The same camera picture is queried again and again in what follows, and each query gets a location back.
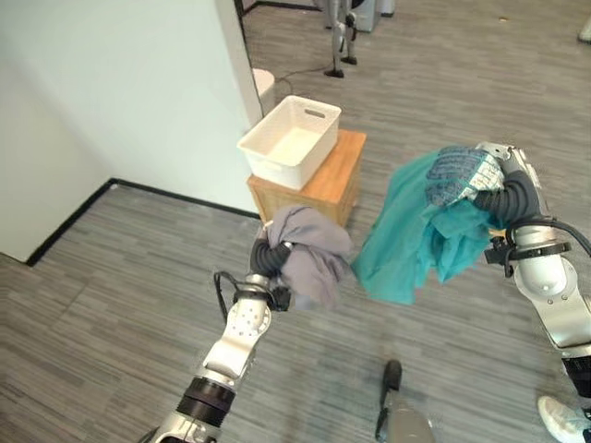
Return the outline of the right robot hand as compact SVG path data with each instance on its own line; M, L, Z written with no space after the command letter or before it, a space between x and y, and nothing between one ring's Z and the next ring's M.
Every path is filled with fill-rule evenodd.
M522 149L492 142L481 142L476 148L490 154L504 174L502 189L477 193L477 208L506 226L549 215L537 172Z

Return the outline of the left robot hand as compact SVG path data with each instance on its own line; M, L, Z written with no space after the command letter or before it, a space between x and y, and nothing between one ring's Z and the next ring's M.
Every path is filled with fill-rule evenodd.
M266 238L255 240L249 257L249 270L265 278L278 278L293 250L290 242L271 246Z

